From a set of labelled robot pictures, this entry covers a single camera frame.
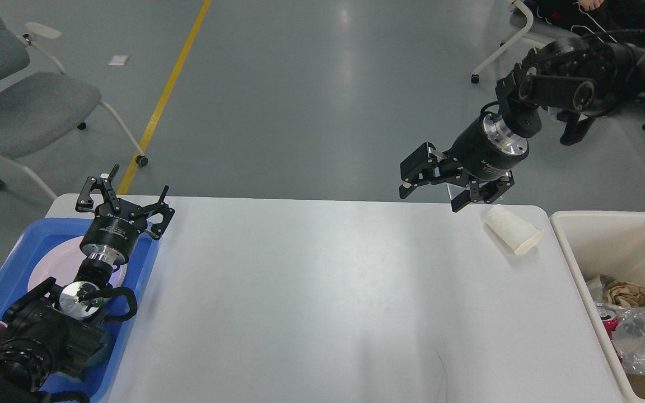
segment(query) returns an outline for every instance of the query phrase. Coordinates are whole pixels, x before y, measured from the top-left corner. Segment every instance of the black pants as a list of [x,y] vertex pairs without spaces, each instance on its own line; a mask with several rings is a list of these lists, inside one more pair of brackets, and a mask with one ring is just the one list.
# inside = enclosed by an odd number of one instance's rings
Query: black pants
[[[536,0],[536,3],[538,16],[578,35],[645,28],[645,0],[605,0],[593,11],[584,11],[575,0]],[[645,48],[645,34],[609,34],[600,38]]]

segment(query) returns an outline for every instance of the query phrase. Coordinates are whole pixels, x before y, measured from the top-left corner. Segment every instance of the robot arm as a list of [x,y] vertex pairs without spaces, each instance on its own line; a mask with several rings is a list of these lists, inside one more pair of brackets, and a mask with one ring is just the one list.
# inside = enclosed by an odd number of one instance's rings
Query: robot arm
[[[538,108],[560,110],[560,138],[570,146],[584,138],[594,119],[619,110],[645,121],[645,49],[628,44],[589,44],[568,38],[531,49],[508,76],[497,81],[497,102],[445,152],[423,143],[400,164],[400,197],[426,184],[464,188],[452,201],[458,212],[469,203],[496,201],[514,184],[511,169],[527,157],[528,138],[538,133]],[[499,105],[499,112],[487,111]]]
[[[154,204],[138,206],[116,196],[111,180],[118,170],[99,178],[89,176],[77,199],[78,212],[92,212],[80,249],[86,255],[72,283],[56,284],[47,278],[11,305],[2,320],[8,324],[0,346],[0,403],[52,403],[76,400],[88,403],[81,392],[50,395],[40,389],[52,373],[81,377],[88,360],[102,349],[105,322],[127,321],[138,305],[130,288],[112,288],[112,273],[128,258],[146,232],[161,238],[175,211],[164,198],[165,186]],[[99,191],[103,203],[94,207],[91,197]],[[148,218],[163,216],[149,227]],[[128,312],[108,315],[106,298],[125,297]]]

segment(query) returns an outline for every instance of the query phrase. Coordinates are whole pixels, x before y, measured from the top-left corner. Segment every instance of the crumpled paper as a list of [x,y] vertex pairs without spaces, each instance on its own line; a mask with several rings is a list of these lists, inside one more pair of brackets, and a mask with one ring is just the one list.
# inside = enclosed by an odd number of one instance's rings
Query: crumpled paper
[[645,306],[645,287],[626,281],[614,281],[604,286],[604,302],[624,308],[643,307]]

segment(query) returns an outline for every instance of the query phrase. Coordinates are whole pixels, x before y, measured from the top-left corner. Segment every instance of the chair leg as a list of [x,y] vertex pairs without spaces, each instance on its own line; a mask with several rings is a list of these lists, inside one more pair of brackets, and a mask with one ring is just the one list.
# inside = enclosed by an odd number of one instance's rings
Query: chair leg
[[21,171],[28,175],[29,178],[31,178],[34,182],[36,182],[37,185],[39,185],[39,187],[41,187],[41,189],[44,190],[44,193],[46,193],[48,197],[51,197],[52,200],[56,200],[56,198],[58,197],[56,193],[54,193],[54,191],[52,191],[51,188],[49,188],[49,186],[47,186],[46,183],[44,183],[44,181],[39,178],[39,175],[36,175],[36,173],[31,170],[31,168],[28,168],[28,166],[19,161],[16,161],[13,158],[7,158],[3,155],[0,155],[0,159],[2,161],[7,161],[13,166],[16,166],[16,168],[21,169]]
[[136,141],[135,138],[133,138],[133,135],[131,134],[130,130],[126,127],[126,124],[123,123],[123,120],[121,117],[116,113],[116,111],[113,109],[111,105],[108,104],[105,100],[101,100],[99,102],[99,105],[104,107],[105,110],[107,110],[111,116],[113,116],[113,119],[116,120],[116,123],[118,123],[118,126],[121,127],[121,130],[123,130],[123,133],[126,133],[128,136],[128,139],[131,141],[133,146],[136,148],[136,151],[138,151],[139,156],[145,156],[146,153],[143,152],[143,149],[141,149],[141,146],[138,145],[138,141]]
[[512,36],[514,36],[514,34],[516,33],[517,33],[517,30],[512,30],[507,36],[504,37],[504,39],[502,39],[502,41],[500,41],[499,46],[502,46],[503,44],[507,43],[507,41],[509,41],[509,39],[511,39]]
[[514,33],[511,38],[508,38],[507,41],[505,41],[502,46],[499,47],[499,49],[495,50],[494,53],[492,53],[485,61],[479,64],[479,66],[474,67],[473,71],[471,71],[471,77],[473,78],[474,82],[474,77],[476,77],[476,82],[479,82],[479,74],[487,68],[493,61],[497,59],[502,53],[507,51],[507,49],[512,46],[512,44],[516,43],[519,39],[522,38],[529,30],[532,28],[532,24],[534,23],[534,15],[532,14],[532,11],[529,10],[529,7],[524,5],[522,3],[522,0],[514,0],[514,5],[515,7],[519,8],[519,10],[524,13],[524,15],[527,17],[527,24],[522,28],[521,30],[517,31]]

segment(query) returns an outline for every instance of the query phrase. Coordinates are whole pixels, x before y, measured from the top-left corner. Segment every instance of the white plastic bin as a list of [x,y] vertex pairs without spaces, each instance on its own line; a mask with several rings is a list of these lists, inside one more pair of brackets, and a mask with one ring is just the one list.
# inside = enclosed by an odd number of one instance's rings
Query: white plastic bin
[[586,288],[600,274],[645,286],[645,213],[557,212],[550,219],[624,398],[645,403],[645,377],[624,373]]

